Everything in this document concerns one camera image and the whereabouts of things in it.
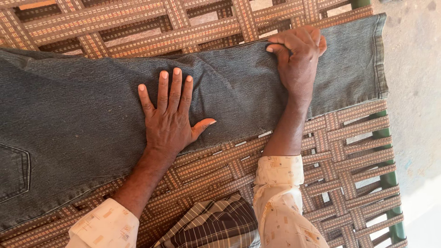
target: fingernail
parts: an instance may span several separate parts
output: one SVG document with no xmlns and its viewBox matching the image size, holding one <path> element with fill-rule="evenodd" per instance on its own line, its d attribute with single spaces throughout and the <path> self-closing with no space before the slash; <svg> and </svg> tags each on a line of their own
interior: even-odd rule
<svg viewBox="0 0 441 248">
<path fill-rule="evenodd" d="M 167 79 L 167 76 L 168 76 L 168 72 L 166 72 L 166 71 L 161 71 L 161 77 L 162 77 L 162 78 Z"/>
</svg>

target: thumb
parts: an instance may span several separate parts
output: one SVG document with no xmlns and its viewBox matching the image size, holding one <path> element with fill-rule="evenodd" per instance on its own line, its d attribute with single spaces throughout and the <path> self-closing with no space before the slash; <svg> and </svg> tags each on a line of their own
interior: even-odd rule
<svg viewBox="0 0 441 248">
<path fill-rule="evenodd" d="M 203 119 L 202 121 L 199 121 L 194 125 L 194 127 L 191 128 L 191 141 L 194 142 L 198 139 L 199 135 L 207 129 L 208 126 L 211 124 L 216 123 L 216 121 L 212 118 Z"/>
<path fill-rule="evenodd" d="M 277 56 L 279 65 L 284 66 L 289 61 L 289 51 L 286 47 L 280 44 L 271 44 L 266 47 L 266 50 L 270 53 L 274 53 Z"/>
</svg>

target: finger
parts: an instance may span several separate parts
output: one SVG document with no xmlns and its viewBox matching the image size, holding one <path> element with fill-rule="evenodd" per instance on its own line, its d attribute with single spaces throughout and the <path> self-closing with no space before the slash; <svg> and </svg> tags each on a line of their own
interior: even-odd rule
<svg viewBox="0 0 441 248">
<path fill-rule="evenodd" d="M 310 25 L 303 26 L 303 28 L 309 33 L 312 41 L 314 41 L 314 43 L 318 46 L 320 42 L 320 29 Z"/>
<path fill-rule="evenodd" d="M 266 47 L 266 50 L 270 53 L 274 53 L 277 56 L 277 62 L 279 66 L 285 66 L 289 61 L 289 51 L 286 47 L 279 44 L 271 44 Z"/>
<path fill-rule="evenodd" d="M 147 92 L 147 88 L 144 84 L 138 85 L 138 95 L 139 95 L 139 99 L 141 100 L 141 106 L 142 106 L 142 110 L 144 111 L 144 114 L 146 115 L 147 118 L 152 117 L 155 107 L 153 106 L 153 103 L 150 101 L 149 93 Z"/>
<path fill-rule="evenodd" d="M 325 39 L 325 37 L 322 35 L 322 36 L 320 37 L 320 43 L 318 44 L 318 49 L 320 50 L 318 56 L 319 56 L 319 57 L 322 56 L 322 55 L 325 53 L 325 51 L 326 51 L 327 48 L 328 48 L 328 46 L 326 45 L 326 39 Z"/>
<path fill-rule="evenodd" d="M 308 31 L 306 31 L 306 29 L 304 28 L 298 28 L 295 30 L 296 32 L 296 36 L 300 38 L 300 40 L 302 40 L 305 44 L 308 45 L 313 45 L 315 44 L 314 41 L 311 38 L 311 35 L 308 33 Z"/>
<path fill-rule="evenodd" d="M 167 111 L 175 113 L 178 110 L 179 100 L 181 99 L 182 71 L 179 68 L 173 69 L 172 86 L 168 97 Z"/>
<path fill-rule="evenodd" d="M 179 102 L 178 112 L 188 114 L 191 104 L 191 95 L 193 94 L 193 77 L 187 76 L 184 83 L 184 90 L 182 91 L 181 101 Z"/>
<path fill-rule="evenodd" d="M 207 129 L 208 126 L 216 123 L 216 121 L 212 118 L 203 119 L 202 121 L 199 121 L 194 125 L 194 127 L 191 128 L 191 141 L 195 141 L 198 139 L 199 135 Z"/>
<path fill-rule="evenodd" d="M 281 32 L 278 35 L 268 39 L 269 42 L 279 43 L 285 45 L 291 52 L 295 53 L 298 50 L 302 50 L 305 43 L 290 32 Z"/>
<path fill-rule="evenodd" d="M 165 113 L 168 101 L 168 72 L 161 71 L 158 85 L 158 111 Z"/>
</svg>

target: gray denim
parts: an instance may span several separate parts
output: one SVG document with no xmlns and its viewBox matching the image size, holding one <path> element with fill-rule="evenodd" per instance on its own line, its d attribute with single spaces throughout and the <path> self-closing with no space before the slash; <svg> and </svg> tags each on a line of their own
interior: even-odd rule
<svg viewBox="0 0 441 248">
<path fill-rule="evenodd" d="M 322 31 L 328 50 L 308 117 L 387 96 L 385 18 Z M 217 120 L 181 154 L 274 129 L 287 93 L 268 44 L 99 60 L 0 49 L 0 231 L 129 174 L 146 144 L 137 85 L 145 83 L 156 102 L 161 70 L 194 77 L 192 125 Z"/>
</svg>

